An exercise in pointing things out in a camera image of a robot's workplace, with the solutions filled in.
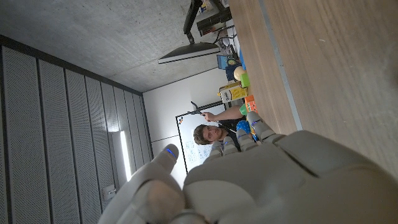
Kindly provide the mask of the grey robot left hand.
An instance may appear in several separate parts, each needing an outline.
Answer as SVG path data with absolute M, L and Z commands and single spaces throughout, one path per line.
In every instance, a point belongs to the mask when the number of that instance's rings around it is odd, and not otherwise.
M 396 223 L 397 181 L 367 157 L 309 131 L 275 133 L 248 114 L 258 136 L 215 142 L 184 184 L 169 144 L 137 170 L 100 223 Z

